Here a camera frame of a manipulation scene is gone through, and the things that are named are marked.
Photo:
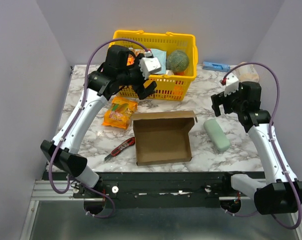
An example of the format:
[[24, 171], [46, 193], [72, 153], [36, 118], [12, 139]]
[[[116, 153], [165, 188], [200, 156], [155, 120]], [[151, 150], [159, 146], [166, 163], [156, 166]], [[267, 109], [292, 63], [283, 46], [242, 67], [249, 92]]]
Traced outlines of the mint green glasses case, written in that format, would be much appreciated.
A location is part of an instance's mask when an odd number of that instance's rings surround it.
[[203, 127], [217, 151], [223, 153], [230, 148], [230, 141], [215, 119], [206, 120]]

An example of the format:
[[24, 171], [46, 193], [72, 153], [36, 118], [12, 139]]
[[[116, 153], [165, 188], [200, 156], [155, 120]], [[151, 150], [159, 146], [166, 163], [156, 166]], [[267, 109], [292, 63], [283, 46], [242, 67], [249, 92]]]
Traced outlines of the brown cardboard express box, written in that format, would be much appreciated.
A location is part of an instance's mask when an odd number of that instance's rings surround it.
[[138, 166], [184, 163], [192, 159], [192, 110], [136, 113], [132, 116]]

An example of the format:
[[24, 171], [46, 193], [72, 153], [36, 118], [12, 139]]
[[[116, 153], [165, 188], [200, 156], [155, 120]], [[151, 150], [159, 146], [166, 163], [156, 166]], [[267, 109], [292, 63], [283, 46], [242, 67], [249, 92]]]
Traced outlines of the red black utility knife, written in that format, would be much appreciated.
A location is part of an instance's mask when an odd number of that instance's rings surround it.
[[121, 145], [116, 147], [112, 152], [104, 158], [104, 161], [114, 158], [118, 156], [121, 152], [123, 152], [126, 148], [135, 145], [135, 137], [131, 137], [124, 141]]

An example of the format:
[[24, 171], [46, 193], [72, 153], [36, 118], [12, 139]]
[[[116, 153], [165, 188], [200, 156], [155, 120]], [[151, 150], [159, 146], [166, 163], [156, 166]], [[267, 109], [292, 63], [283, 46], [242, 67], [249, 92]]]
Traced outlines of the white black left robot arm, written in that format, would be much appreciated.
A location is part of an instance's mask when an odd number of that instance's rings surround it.
[[78, 152], [94, 118], [124, 87], [132, 87], [138, 98], [143, 100], [154, 94], [157, 86], [155, 81], [147, 87], [144, 83], [150, 75], [161, 70], [159, 60], [147, 50], [128, 65], [128, 57], [132, 54], [133, 51], [127, 47], [112, 45], [105, 62], [96, 71], [86, 74], [81, 97], [69, 119], [51, 141], [44, 140], [40, 146], [49, 167], [56, 166], [84, 184], [84, 191], [92, 198], [101, 194], [100, 176]]

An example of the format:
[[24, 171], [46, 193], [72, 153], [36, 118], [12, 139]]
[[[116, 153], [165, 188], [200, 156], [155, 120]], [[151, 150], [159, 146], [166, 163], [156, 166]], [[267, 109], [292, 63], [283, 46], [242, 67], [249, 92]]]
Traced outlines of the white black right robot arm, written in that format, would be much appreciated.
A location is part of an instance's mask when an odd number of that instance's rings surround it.
[[235, 113], [253, 141], [265, 174], [261, 183], [245, 173], [228, 173], [221, 182], [221, 191], [232, 196], [237, 191], [254, 201], [262, 215], [287, 214], [298, 211], [302, 203], [302, 181], [291, 172], [277, 142], [271, 115], [260, 109], [262, 88], [257, 82], [236, 83], [233, 92], [221, 92], [211, 96], [212, 109], [220, 116], [220, 106], [226, 114]]

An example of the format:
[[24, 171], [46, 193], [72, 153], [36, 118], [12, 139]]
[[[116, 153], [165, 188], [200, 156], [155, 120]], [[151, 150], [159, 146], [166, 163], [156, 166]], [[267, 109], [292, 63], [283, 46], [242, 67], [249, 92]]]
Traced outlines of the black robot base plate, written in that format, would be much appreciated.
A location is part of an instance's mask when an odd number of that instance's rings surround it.
[[223, 187], [223, 172], [102, 172], [97, 190], [111, 200], [79, 186], [74, 198], [92, 200], [117, 209], [219, 208], [245, 199], [238, 191]]

